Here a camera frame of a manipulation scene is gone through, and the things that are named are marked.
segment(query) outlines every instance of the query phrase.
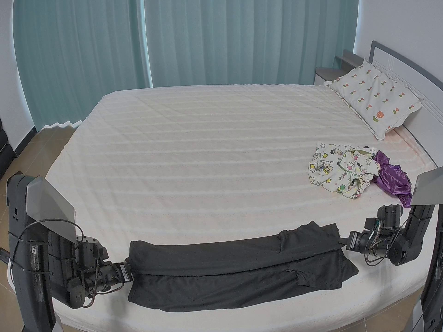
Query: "mattress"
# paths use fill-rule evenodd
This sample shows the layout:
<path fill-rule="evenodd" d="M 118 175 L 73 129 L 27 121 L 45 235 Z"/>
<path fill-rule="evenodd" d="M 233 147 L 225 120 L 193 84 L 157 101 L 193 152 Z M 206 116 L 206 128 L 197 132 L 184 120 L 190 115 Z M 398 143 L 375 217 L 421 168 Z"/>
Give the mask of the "mattress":
<path fill-rule="evenodd" d="M 275 235 L 314 220 L 342 237 L 381 205 L 400 203 L 372 184 L 357 200 L 309 183 L 317 141 L 376 147 L 413 184 L 435 168 L 403 127 L 377 141 L 325 86 L 186 86 L 103 97 L 52 165 L 47 180 L 74 206 L 87 236 L 124 260 L 133 240 L 189 244 Z M 407 218 L 408 209 L 402 216 Z M 130 284 L 88 309 L 54 301 L 62 322 L 91 332 L 329 331 L 377 312 L 424 284 L 434 214 L 420 256 L 368 267 L 335 291 L 239 309 L 167 313 L 127 301 Z"/>

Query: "cartoon print shirt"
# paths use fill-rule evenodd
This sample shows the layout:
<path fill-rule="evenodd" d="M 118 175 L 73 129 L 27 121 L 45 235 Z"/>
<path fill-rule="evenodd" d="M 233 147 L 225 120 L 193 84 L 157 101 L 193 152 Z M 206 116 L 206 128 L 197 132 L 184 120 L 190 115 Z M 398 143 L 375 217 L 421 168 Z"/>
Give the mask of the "cartoon print shirt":
<path fill-rule="evenodd" d="M 357 199 L 374 175 L 380 174 L 380 164 L 373 159 L 377 151 L 373 147 L 319 142 L 309 163 L 309 181 L 330 192 Z"/>

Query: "floral pillowcase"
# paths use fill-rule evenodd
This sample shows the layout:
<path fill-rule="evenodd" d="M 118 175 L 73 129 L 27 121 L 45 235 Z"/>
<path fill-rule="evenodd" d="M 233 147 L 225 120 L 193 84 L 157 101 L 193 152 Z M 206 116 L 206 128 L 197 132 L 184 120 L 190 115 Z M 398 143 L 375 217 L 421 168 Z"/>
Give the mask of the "floral pillowcase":
<path fill-rule="evenodd" d="M 327 81 L 325 85 L 357 111 L 379 140 L 421 107 L 420 100 L 410 89 L 390 79 L 366 60 L 348 74 Z"/>

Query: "bed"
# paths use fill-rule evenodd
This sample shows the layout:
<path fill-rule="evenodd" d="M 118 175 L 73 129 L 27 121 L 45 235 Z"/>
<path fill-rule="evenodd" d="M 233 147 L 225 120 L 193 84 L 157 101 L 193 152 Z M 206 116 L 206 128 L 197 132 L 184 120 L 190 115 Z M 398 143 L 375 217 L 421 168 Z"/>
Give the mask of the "bed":
<path fill-rule="evenodd" d="M 238 240 L 311 220 L 337 223 L 346 237 L 361 231 L 379 206 L 400 202 L 375 185 L 351 200 L 310 184 L 307 163 L 317 141 L 376 147 L 401 164 L 413 185 L 418 174 L 443 164 L 441 145 L 429 132 L 443 130 L 441 82 L 376 42 L 370 62 L 406 78 L 424 104 L 384 141 L 326 86 L 118 91 L 93 109 L 46 178 L 74 206 L 85 234 L 107 247 L 115 262 L 128 256 L 133 240 Z M 385 260 L 368 267 L 363 255 L 345 251 L 359 274 L 335 291 L 240 309 L 167 313 L 129 303 L 127 285 L 99 296 L 89 309 L 72 310 L 56 300 L 54 308 L 63 323 L 89 332 L 329 331 L 424 284 L 436 219 L 435 213 L 420 256 L 406 266 Z"/>

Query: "curtain fold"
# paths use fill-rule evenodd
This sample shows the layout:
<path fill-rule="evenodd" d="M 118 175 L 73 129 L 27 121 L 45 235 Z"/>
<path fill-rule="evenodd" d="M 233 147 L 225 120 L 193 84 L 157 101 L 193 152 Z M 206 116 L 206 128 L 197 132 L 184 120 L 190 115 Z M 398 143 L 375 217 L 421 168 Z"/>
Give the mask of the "curtain fold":
<path fill-rule="evenodd" d="M 358 0 L 144 0 L 152 83 L 312 84 L 353 49 Z"/>
<path fill-rule="evenodd" d="M 14 0 L 17 65 L 38 130 L 149 86 L 139 21 L 137 0 Z"/>

